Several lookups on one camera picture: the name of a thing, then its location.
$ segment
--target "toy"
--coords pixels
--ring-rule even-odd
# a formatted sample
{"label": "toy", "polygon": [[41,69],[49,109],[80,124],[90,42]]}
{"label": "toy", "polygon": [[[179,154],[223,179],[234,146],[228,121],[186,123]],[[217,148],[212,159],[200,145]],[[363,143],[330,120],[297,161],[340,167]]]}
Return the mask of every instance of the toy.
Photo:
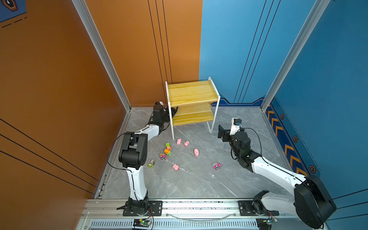
{"label": "toy", "polygon": [[149,159],[148,161],[148,167],[149,168],[153,168],[153,165],[155,164],[155,160],[153,160],[152,158]]}
{"label": "toy", "polygon": [[174,165],[173,165],[173,169],[175,169],[175,171],[178,171],[178,170],[179,170],[179,165],[174,164]]}
{"label": "toy", "polygon": [[171,156],[171,151],[170,150],[165,149],[164,152],[165,152],[166,155]]}
{"label": "toy", "polygon": [[167,160],[167,154],[166,153],[160,153],[160,159]]}
{"label": "toy", "polygon": [[219,162],[215,162],[215,163],[213,163],[213,164],[212,164],[212,166],[213,166],[213,168],[214,168],[214,169],[219,169],[219,168],[221,168],[221,164],[220,164]]}
{"label": "toy", "polygon": [[168,150],[171,150],[170,143],[166,143],[166,148],[167,148]]}

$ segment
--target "marble tile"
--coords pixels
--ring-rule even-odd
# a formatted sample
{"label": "marble tile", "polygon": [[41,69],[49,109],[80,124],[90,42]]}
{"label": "marble tile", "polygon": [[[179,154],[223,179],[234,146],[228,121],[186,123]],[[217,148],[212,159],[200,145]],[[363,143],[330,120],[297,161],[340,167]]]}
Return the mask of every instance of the marble tile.
{"label": "marble tile", "polygon": [[[142,128],[151,113],[152,109],[132,109],[126,130],[136,131]],[[250,198],[261,190],[288,194],[282,187],[242,168],[231,158],[229,143],[217,138],[217,127],[220,124],[229,129],[232,117],[241,118],[243,127],[253,128],[258,132],[264,157],[285,167],[260,108],[220,107],[212,134],[209,133],[206,123],[174,127],[175,138],[182,138],[183,142],[189,140],[188,147],[183,144],[176,145],[176,140],[171,138],[170,128],[148,142],[148,158],[155,159],[153,169],[148,168],[147,163],[144,165],[149,198]],[[247,133],[252,140],[252,149],[259,153],[261,149],[256,134],[252,130]],[[167,160],[160,160],[159,153],[163,152],[167,142],[171,144],[172,156]],[[195,148],[199,149],[198,157],[193,153]],[[222,167],[213,169],[214,162],[220,162]],[[180,170],[175,171],[173,164],[179,165]],[[115,159],[114,166],[121,167],[121,163]],[[128,198],[129,194],[126,172],[112,169],[103,198]]]}

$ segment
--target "orange wall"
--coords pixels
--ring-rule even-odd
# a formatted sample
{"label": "orange wall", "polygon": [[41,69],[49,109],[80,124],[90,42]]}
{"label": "orange wall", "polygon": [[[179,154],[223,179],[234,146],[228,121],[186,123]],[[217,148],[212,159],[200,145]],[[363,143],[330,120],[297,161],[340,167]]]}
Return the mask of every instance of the orange wall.
{"label": "orange wall", "polygon": [[26,5],[0,23],[0,228],[74,229],[125,111],[72,1]]}
{"label": "orange wall", "polygon": [[202,0],[86,2],[132,106],[165,102],[165,81],[198,81]]}

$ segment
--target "black mounting plate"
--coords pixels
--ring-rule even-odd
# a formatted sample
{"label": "black mounting plate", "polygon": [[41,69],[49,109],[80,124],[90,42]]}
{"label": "black mounting plate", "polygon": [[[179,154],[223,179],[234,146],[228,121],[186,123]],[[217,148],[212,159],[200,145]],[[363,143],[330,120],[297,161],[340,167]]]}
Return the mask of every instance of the black mounting plate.
{"label": "black mounting plate", "polygon": [[[257,216],[254,212],[254,208],[252,205],[253,201],[238,201],[239,205],[239,212],[241,216]],[[279,216],[278,211],[271,211],[271,214],[273,216]]]}
{"label": "black mounting plate", "polygon": [[[162,201],[148,201],[148,208],[152,208],[152,216],[161,216]],[[138,214],[128,212],[124,209],[123,216],[138,216]]]}

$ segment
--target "wooden shelf board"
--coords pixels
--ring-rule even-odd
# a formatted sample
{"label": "wooden shelf board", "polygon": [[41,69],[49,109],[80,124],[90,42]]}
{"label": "wooden shelf board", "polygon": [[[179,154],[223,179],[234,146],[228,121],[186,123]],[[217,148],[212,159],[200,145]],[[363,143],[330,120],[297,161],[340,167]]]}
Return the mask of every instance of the wooden shelf board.
{"label": "wooden shelf board", "polygon": [[208,103],[180,106],[173,117],[173,126],[213,121],[213,114]]}
{"label": "wooden shelf board", "polygon": [[171,107],[216,102],[218,96],[211,81],[195,81],[167,86]]}

